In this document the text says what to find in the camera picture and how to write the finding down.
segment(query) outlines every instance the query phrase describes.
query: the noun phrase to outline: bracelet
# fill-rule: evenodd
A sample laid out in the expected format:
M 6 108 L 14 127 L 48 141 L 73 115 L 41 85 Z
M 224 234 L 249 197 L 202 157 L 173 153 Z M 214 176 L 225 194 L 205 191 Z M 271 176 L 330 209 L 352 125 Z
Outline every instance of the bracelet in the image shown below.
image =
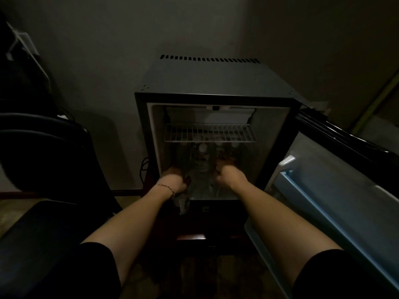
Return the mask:
M 173 189 L 170 186 L 163 185 L 162 183 L 157 184 L 157 186 L 165 186 L 165 187 L 167 187 L 169 190 L 172 191 L 172 199 L 174 198 L 176 193 L 173 191 Z

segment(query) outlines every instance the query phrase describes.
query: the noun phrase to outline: gray metal top surface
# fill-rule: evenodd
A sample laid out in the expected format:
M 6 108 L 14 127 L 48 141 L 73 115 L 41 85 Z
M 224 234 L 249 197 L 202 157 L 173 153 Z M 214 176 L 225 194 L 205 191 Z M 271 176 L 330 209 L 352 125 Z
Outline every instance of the gray metal top surface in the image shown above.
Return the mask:
M 137 92 L 294 98 L 307 103 L 267 65 L 252 62 L 157 59 Z

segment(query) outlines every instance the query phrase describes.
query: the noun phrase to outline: black leather seat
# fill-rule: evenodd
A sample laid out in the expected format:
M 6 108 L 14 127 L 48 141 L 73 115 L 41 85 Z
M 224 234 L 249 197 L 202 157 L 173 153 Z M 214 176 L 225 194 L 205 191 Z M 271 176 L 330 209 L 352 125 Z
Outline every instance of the black leather seat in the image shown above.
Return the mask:
M 82 126 L 0 113 L 0 143 L 0 162 L 10 181 L 53 200 L 37 203 L 0 239 L 0 298 L 22 298 L 121 207 Z

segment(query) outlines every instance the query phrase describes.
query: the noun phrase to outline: white bottle cap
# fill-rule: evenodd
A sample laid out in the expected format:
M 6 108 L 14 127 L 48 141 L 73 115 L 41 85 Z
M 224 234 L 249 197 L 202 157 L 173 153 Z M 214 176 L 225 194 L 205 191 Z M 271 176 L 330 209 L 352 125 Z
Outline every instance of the white bottle cap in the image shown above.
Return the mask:
M 194 135 L 194 143 L 200 143 L 201 142 L 201 135 L 197 134 Z
M 206 145 L 206 143 L 202 143 L 202 144 L 198 147 L 198 150 L 199 150 L 201 153 L 205 153 L 206 150 L 208 150 L 208 146 Z

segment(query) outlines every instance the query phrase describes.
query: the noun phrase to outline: chair seat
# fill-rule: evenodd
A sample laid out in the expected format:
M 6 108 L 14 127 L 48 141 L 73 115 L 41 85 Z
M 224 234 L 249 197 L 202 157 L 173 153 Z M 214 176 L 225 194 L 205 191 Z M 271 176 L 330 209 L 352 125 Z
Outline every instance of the chair seat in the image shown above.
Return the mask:
M 0 298 L 23 298 L 106 220 L 70 203 L 37 203 L 0 239 Z

